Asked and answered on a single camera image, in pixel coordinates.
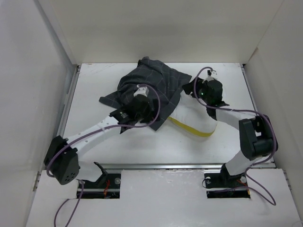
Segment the dark grey checked pillowcase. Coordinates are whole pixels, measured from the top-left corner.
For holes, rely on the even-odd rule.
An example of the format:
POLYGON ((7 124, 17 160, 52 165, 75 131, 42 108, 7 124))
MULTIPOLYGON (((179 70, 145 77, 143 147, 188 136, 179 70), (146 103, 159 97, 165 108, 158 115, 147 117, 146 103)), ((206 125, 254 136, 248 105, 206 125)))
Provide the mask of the dark grey checked pillowcase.
POLYGON ((160 113, 158 120, 150 128, 157 131, 176 109, 182 92, 182 86, 188 84, 192 76, 169 67, 159 60, 143 57, 137 67, 123 76, 116 91, 99 98, 99 102, 118 109, 129 104, 139 89, 145 89, 140 95, 153 103, 160 113))

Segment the cream pillow with yellow edge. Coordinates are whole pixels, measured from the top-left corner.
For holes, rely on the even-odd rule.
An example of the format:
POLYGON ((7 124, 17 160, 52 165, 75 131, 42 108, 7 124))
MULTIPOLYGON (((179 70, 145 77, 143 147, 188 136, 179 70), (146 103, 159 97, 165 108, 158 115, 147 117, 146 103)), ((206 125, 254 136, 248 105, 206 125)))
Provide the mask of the cream pillow with yellow edge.
POLYGON ((210 137, 217 127, 217 121, 208 116, 206 108, 184 91, 168 120, 185 132, 202 138, 210 137))

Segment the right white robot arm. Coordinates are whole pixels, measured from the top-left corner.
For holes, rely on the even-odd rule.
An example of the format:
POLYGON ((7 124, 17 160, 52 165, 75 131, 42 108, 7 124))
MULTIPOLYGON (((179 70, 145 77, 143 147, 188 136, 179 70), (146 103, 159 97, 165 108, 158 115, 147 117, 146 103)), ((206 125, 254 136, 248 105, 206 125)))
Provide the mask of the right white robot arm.
POLYGON ((206 105, 207 114, 218 122, 223 122, 239 131, 240 150, 219 173, 205 174, 205 186, 212 188, 236 188, 247 183, 247 170, 263 157, 278 148, 274 139, 270 120, 255 111, 237 111, 228 108, 223 101, 223 86, 216 79, 198 79, 183 85, 187 95, 197 98, 206 105))

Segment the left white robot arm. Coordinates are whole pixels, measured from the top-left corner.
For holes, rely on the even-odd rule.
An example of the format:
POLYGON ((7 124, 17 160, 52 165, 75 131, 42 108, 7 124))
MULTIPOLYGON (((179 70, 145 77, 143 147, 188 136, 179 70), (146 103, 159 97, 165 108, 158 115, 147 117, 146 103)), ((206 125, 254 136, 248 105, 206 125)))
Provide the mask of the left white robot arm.
POLYGON ((149 99, 139 94, 129 104, 112 111, 85 131, 67 138, 56 136, 44 159, 47 175, 61 185, 78 180, 102 187, 108 179, 105 168, 97 161, 86 163, 80 158, 105 140, 128 129, 150 126, 158 120, 159 115, 160 99, 149 99))

